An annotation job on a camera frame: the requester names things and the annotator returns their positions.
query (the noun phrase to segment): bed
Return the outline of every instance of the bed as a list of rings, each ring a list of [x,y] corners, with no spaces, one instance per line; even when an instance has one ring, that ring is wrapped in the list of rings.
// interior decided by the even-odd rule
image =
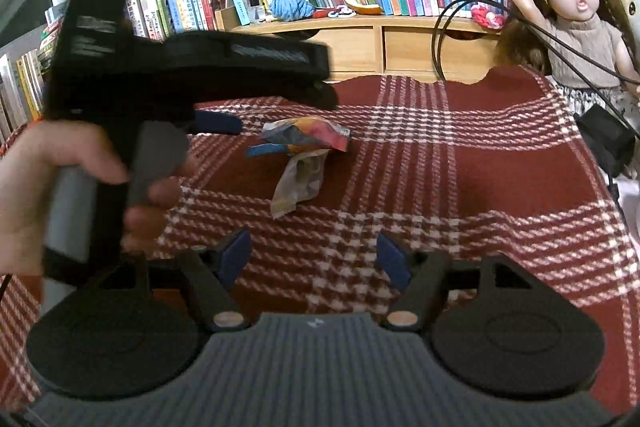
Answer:
[[[279,98],[204,106],[238,115],[241,136],[191,137],[200,169],[159,238],[159,256],[250,230],[252,259],[233,296],[263,311],[380,317],[397,293],[375,269],[381,231],[466,259],[502,251],[591,315],[606,335],[593,396],[611,412],[638,400],[638,256],[561,97],[524,68],[479,83],[363,76],[336,85],[331,113]],[[287,159],[245,158],[262,124],[321,114],[351,130],[327,158],[319,196],[273,220]],[[36,398],[23,353],[39,281],[14,278],[2,301],[0,403]],[[468,299],[461,293],[457,299]]]

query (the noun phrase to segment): patterned skirt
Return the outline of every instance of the patterned skirt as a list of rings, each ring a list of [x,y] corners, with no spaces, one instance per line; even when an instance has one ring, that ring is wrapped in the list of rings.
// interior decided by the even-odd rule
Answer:
[[[607,107],[593,89],[575,89],[561,86],[551,76],[548,76],[547,80],[562,95],[572,113],[581,116],[593,105],[599,105],[613,114],[613,111]],[[604,87],[600,92],[611,101],[611,105],[620,111],[620,114],[634,129],[640,130],[640,108],[638,108],[638,99],[636,97],[622,86]],[[638,140],[636,140],[636,153],[629,167],[627,175],[633,179],[637,178],[638,172],[640,172],[640,144]]]

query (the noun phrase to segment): window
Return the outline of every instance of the window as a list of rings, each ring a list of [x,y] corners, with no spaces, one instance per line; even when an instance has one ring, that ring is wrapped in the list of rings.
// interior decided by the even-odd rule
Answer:
[[[51,0],[0,0],[0,48],[47,23]]]

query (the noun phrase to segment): doll's beige top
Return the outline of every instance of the doll's beige top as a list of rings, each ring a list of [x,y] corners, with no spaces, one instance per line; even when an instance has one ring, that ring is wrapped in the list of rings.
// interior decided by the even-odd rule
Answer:
[[[557,21],[546,20],[546,25],[542,28],[609,70],[616,70],[615,49],[622,39],[622,33],[608,22],[601,20],[597,14],[594,14],[586,22],[574,22],[560,18]],[[615,87],[620,85],[620,81],[612,74],[588,63],[546,35],[538,34],[564,58],[567,58],[595,86]],[[553,51],[549,50],[548,55],[551,63],[551,75],[558,84],[579,89],[589,87]]]

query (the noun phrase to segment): human hand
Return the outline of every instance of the human hand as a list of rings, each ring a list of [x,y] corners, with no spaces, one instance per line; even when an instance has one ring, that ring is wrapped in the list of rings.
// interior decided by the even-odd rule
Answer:
[[[58,167],[81,165],[103,183],[119,185],[126,166],[106,133],[94,124],[42,121],[24,131],[0,160],[0,274],[40,275],[50,194]],[[188,159],[177,175],[195,172]],[[150,204],[124,214],[125,251],[150,252],[165,226],[165,211],[177,204],[177,178],[153,183]]]

